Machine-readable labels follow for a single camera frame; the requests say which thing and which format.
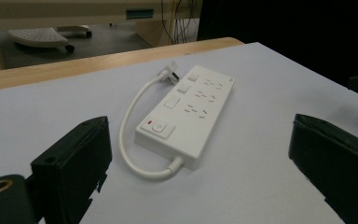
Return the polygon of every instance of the floor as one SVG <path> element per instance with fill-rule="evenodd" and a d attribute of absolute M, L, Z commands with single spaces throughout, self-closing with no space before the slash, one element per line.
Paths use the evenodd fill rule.
<path fill-rule="evenodd" d="M 198 22 L 194 19 L 177 22 L 177 30 L 174 34 L 176 42 L 196 41 Z M 0 44 L 6 67 L 17 68 L 152 48 L 136 34 L 134 22 L 90 25 L 89 29 L 92 31 L 91 38 L 86 38 L 83 32 L 60 33 L 75 47 L 72 53 L 64 47 L 53 49 L 25 47 L 14 43 L 7 31 L 0 31 Z"/>

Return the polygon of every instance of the power strip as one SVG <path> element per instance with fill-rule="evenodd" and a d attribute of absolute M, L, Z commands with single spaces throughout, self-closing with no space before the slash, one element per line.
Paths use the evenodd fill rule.
<path fill-rule="evenodd" d="M 185 168 L 199 158 L 234 85 L 234 78 L 194 66 L 137 126 L 135 143 Z"/>

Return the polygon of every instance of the dark background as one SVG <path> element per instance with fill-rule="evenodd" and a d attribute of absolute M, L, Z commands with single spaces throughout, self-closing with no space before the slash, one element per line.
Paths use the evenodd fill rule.
<path fill-rule="evenodd" d="M 198 40 L 225 36 L 259 42 L 345 87 L 358 76 L 358 1 L 204 0 Z"/>

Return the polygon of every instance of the power cord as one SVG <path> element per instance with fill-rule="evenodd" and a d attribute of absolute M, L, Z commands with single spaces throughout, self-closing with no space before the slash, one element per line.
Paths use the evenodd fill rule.
<path fill-rule="evenodd" d="M 136 173 L 138 176 L 146 178 L 146 179 L 158 180 L 158 179 L 168 178 L 168 177 L 174 175 L 178 171 L 178 169 L 181 167 L 181 165 L 183 164 L 184 161 L 181 157 L 176 156 L 175 158 L 173 158 L 172 163 L 165 170 L 162 170 L 159 172 L 149 172 L 149 171 L 139 168 L 137 165 L 135 165 L 135 163 L 132 162 L 132 160 L 130 159 L 130 157 L 127 154 L 126 148 L 124 147 L 124 130 L 127 126 L 127 121 L 130 117 L 130 114 L 131 114 L 133 108 L 135 107 L 136 103 L 139 101 L 141 96 L 145 93 L 145 91 L 149 87 L 151 87 L 152 85 L 154 85 L 155 83 L 157 83 L 159 81 L 164 81 L 166 79 L 168 79 L 172 84 L 176 84 L 179 81 L 179 77 L 174 73 L 174 70 L 176 70 L 176 68 L 177 68 L 176 63 L 171 62 L 158 74 L 157 77 L 155 77 L 152 80 L 150 80 L 149 82 L 147 82 L 138 91 L 138 93 L 133 98 L 129 108 L 127 109 L 123 120 L 121 121 L 120 129 L 118 132 L 118 147 L 120 149 L 120 153 L 124 159 L 124 162 L 126 162 L 126 164 L 130 167 L 130 169 L 134 173 Z"/>

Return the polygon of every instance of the white cable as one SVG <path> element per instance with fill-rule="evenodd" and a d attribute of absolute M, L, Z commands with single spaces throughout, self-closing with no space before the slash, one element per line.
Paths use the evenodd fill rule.
<path fill-rule="evenodd" d="M 146 178 L 146 179 L 164 179 L 167 178 L 173 174 L 176 173 L 176 171 L 179 169 L 179 167 L 183 164 L 183 159 L 180 157 L 175 157 L 172 161 L 172 163 L 167 167 L 167 169 L 159 172 L 148 172 L 146 170 L 143 170 L 136 166 L 130 159 L 130 157 L 127 155 L 127 151 L 124 147 L 124 130 L 127 125 L 127 120 L 130 117 L 130 114 L 135 107 L 138 100 L 141 98 L 141 96 L 144 94 L 144 92 L 151 87 L 156 82 L 159 82 L 160 80 L 164 80 L 168 76 L 168 71 L 163 71 L 161 74 L 159 74 L 157 77 L 153 78 L 149 82 L 147 82 L 135 95 L 133 98 L 129 108 L 127 109 L 123 120 L 121 121 L 120 129 L 118 132 L 118 147 L 120 149 L 121 156 L 123 157 L 124 161 L 127 163 L 127 165 L 131 168 L 131 170 L 136 173 L 137 175 Z"/>

